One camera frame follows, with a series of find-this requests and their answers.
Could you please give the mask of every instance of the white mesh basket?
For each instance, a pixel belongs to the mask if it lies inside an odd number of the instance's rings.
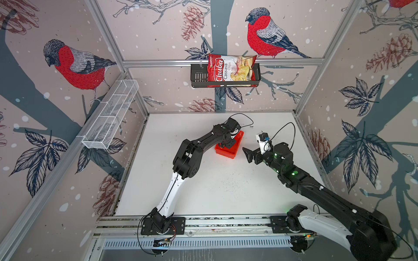
[[[136,80],[121,80],[115,92],[106,102],[82,143],[89,149],[107,149],[138,91]]]

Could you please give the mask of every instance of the pine cone illustration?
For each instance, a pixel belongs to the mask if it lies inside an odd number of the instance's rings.
[[[34,11],[39,9],[28,0],[0,0],[0,21],[3,22],[10,13],[15,13],[6,25],[11,33],[26,34],[32,26],[39,27],[39,21]]]
[[[99,194],[97,195],[98,201],[93,205],[93,208],[96,209],[94,213],[99,215],[97,221],[102,216],[110,214],[118,188],[119,181],[114,179],[111,175],[107,175],[102,183],[100,183]]]
[[[194,39],[200,29],[203,28],[203,13],[197,6],[189,6],[187,11],[183,15],[183,28],[181,35],[184,40],[189,41],[190,38]]]
[[[216,111],[220,110],[221,107],[216,101],[209,98],[203,98],[203,100],[193,100],[191,107],[187,107],[187,109],[189,109],[189,111]]]
[[[377,73],[383,69],[388,70],[389,67],[396,68],[412,52],[412,37],[402,33],[391,38],[379,52],[373,54],[370,61],[367,60],[366,71],[373,69]]]
[[[328,143],[328,139],[321,134],[319,129],[312,131],[310,133],[311,142],[313,147],[315,148],[316,152],[318,153],[319,159],[325,164],[326,166],[329,165],[330,159],[330,152],[331,148]]]

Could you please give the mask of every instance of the metal vent grille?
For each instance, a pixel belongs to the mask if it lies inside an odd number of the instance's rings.
[[[140,238],[144,249],[165,249],[152,247],[154,238]],[[210,237],[210,238],[176,238],[170,249],[191,250],[208,248],[276,248],[291,247],[290,236],[246,236],[246,237]],[[139,249],[136,238],[108,238],[104,249]]]

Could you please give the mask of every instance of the bullfinch illustration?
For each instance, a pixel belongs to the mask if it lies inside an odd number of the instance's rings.
[[[412,3],[415,0],[377,0],[377,1],[374,1],[374,2],[370,3],[370,5],[378,3],[380,1],[385,1],[385,2],[388,3],[388,6],[385,6],[382,10],[383,15],[385,15],[386,12],[391,7],[395,7],[395,8],[399,8],[399,16],[401,16],[401,15],[405,15],[404,13],[400,12],[401,8],[404,7],[405,5],[409,5],[410,3]]]
[[[74,87],[82,90],[94,90],[94,99],[90,101],[90,104],[93,101],[99,101],[96,98],[96,88],[102,81],[106,83],[107,69],[116,64],[116,62],[100,58],[90,52],[78,51],[66,46],[57,39],[46,43],[43,55],[48,66],[54,65],[57,71]]]
[[[261,7],[251,10],[245,21],[248,22],[248,44],[259,56],[265,55],[274,58],[279,53],[296,53],[303,58],[310,58],[290,42],[286,32],[271,19],[267,8]]]

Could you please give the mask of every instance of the white tabletop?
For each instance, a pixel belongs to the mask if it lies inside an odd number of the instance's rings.
[[[173,159],[184,139],[194,140],[208,133],[213,125],[223,123],[233,113],[151,114],[135,156],[116,215],[146,215],[162,199],[173,173]],[[318,170],[291,113],[246,113],[254,127],[244,127],[235,159],[216,154],[211,148],[203,154],[199,171],[180,192],[175,215],[231,215],[286,213],[297,204],[312,209],[313,202],[286,188],[273,170],[261,163],[249,164],[242,147],[258,148],[255,134],[267,132],[272,137],[283,125],[296,126],[292,148],[295,165],[322,183]],[[241,126],[250,123],[235,115]],[[291,145],[293,126],[286,126],[273,145]]]

